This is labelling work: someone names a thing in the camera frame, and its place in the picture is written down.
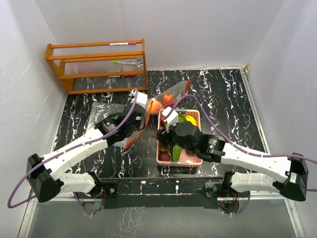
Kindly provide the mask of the longan bunch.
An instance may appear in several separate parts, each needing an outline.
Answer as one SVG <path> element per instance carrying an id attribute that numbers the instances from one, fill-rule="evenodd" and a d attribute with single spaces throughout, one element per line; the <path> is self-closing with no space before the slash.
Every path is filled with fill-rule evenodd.
<path id="1" fill-rule="evenodd" d="M 171 147 L 167 147 L 167 148 L 160 147 L 160 148 L 158 149 L 158 151 L 159 151 L 160 153 L 164 153 L 164 152 L 169 152 L 170 149 L 171 149 Z"/>

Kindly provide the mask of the green cucumber leaf vegetable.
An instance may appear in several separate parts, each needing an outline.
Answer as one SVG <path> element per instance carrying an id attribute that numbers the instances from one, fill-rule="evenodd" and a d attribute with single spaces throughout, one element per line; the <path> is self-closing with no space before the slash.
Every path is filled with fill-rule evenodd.
<path id="1" fill-rule="evenodd" d="M 178 114 L 178 122 L 184 122 L 184 121 L 187 121 L 186 117 L 183 114 Z M 173 162 L 178 162 L 181 150 L 182 148 L 177 144 L 175 144 L 171 148 L 171 156 L 172 156 Z"/>

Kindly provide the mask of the orange peach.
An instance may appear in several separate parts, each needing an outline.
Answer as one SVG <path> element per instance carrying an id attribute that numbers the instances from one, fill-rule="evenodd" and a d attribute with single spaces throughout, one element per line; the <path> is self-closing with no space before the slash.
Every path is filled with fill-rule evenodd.
<path id="1" fill-rule="evenodd" d="M 162 108 L 163 108 L 163 106 L 162 106 L 161 102 L 157 101 L 157 100 L 155 100 L 155 101 L 150 100 L 146 104 L 146 112 L 151 114 L 151 115 L 157 115 Z"/>

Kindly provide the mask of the red apple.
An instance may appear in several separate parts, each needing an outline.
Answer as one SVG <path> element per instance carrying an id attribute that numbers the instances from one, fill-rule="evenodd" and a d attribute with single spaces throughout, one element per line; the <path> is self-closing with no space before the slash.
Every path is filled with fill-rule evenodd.
<path id="1" fill-rule="evenodd" d="M 175 102 L 175 96 L 170 93 L 166 93 L 163 95 L 161 103 L 163 107 L 172 107 Z"/>

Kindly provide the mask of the clear zip bag orange zipper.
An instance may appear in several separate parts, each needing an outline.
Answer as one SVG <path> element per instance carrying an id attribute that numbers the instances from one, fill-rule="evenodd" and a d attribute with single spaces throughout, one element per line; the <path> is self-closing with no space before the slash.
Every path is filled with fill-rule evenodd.
<path id="1" fill-rule="evenodd" d="M 187 94 L 191 81 L 181 81 L 168 88 L 164 92 L 149 98 L 146 103 L 146 112 L 151 115 L 158 115 L 160 110 L 173 107 L 174 104 L 185 94 Z"/>

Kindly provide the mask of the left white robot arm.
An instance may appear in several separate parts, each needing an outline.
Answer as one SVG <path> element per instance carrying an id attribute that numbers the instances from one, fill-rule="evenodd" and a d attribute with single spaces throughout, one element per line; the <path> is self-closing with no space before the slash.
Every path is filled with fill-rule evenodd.
<path id="1" fill-rule="evenodd" d="M 50 154 L 28 158 L 27 181 L 39 202 L 47 202 L 60 193 L 81 192 L 96 198 L 104 190 L 94 172 L 68 174 L 67 170 L 92 154 L 111 146 L 125 148 L 128 141 L 145 126 L 145 109 L 127 105 L 110 114 L 84 135 Z"/>

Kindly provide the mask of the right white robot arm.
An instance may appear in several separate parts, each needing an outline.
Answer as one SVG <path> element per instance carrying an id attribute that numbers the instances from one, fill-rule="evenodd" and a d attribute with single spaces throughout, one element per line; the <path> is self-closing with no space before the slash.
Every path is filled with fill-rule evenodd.
<path id="1" fill-rule="evenodd" d="M 309 172 L 301 154 L 271 155 L 240 147 L 219 136 L 204 134 L 188 121 L 166 125 L 156 132 L 156 137 L 163 148 L 178 145 L 203 161 L 252 171 L 250 174 L 226 172 L 221 184 L 211 186 L 213 196 L 267 191 L 294 201 L 306 200 Z"/>

